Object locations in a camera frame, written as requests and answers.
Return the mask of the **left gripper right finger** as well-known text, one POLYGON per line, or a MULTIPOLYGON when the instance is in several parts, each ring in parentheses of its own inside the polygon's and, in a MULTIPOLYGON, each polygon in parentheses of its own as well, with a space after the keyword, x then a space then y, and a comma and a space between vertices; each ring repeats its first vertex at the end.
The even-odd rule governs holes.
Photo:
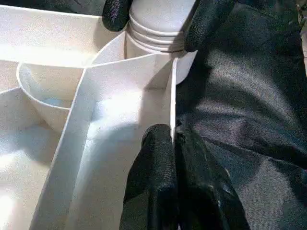
POLYGON ((228 171, 203 139, 176 122, 179 224, 183 230, 248 230, 243 205, 228 171))

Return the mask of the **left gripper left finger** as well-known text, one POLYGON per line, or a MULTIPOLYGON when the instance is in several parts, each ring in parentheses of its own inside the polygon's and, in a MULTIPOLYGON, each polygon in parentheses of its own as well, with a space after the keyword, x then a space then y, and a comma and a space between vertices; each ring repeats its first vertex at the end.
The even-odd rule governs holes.
POLYGON ((143 135, 141 150, 128 174, 119 228, 178 228, 176 161, 166 124, 153 125, 143 135))

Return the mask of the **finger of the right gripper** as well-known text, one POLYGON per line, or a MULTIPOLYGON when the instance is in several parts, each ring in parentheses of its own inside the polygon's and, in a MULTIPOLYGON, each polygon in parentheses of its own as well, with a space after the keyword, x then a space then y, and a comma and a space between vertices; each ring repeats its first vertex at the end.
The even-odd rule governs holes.
POLYGON ((234 7, 233 0, 199 0, 196 10, 184 32, 184 48, 194 52, 207 42, 225 22, 234 7))
POLYGON ((106 0, 102 12, 102 22, 112 32, 121 31, 129 20, 131 0, 106 0))

